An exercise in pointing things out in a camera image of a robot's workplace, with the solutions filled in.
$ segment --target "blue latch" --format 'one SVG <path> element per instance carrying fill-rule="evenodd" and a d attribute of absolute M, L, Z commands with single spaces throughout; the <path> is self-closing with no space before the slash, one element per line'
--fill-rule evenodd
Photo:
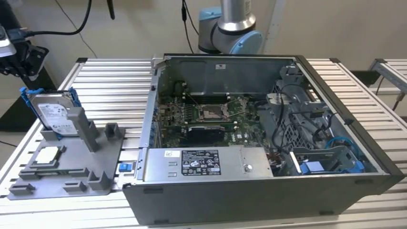
<path fill-rule="evenodd" d="M 121 163 L 119 165 L 119 172 L 131 172 L 133 170 L 133 164 L 128 164 L 128 163 Z"/>

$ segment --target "barcode sticker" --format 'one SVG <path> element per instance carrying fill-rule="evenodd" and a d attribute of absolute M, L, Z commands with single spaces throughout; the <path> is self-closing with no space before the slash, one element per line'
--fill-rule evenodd
<path fill-rule="evenodd" d="M 227 65 L 226 64 L 216 64 L 215 69 L 227 69 Z"/>
<path fill-rule="evenodd" d="M 179 150 L 165 150 L 164 157 L 179 157 L 180 151 Z"/>

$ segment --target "motherboard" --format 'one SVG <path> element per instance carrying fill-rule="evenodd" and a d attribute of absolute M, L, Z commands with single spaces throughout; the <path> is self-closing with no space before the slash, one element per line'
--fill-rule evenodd
<path fill-rule="evenodd" d="M 163 148 L 198 146 L 264 147 L 270 142 L 250 96 L 193 96 L 163 99 L 160 130 Z"/>

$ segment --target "blue cable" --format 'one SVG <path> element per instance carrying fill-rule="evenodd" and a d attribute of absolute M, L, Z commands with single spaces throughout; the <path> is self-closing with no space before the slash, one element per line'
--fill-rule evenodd
<path fill-rule="evenodd" d="M 354 149 L 355 149 L 355 151 L 356 151 L 356 158 L 359 158 L 359 148 L 358 148 L 358 146 L 354 144 L 354 142 L 352 142 L 347 137 L 334 137 L 334 138 L 326 143 L 326 149 L 330 148 L 331 143 L 332 143 L 335 140 L 344 140 L 346 142 L 348 142 L 350 145 L 354 147 Z"/>

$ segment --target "hard drive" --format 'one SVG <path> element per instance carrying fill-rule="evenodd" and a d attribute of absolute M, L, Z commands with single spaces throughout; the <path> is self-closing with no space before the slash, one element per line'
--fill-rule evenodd
<path fill-rule="evenodd" d="M 71 120 L 67 119 L 68 109 L 81 106 L 73 88 L 68 91 L 45 91 L 44 89 L 20 89 L 21 97 L 40 119 L 44 128 L 61 136 L 77 136 Z"/>

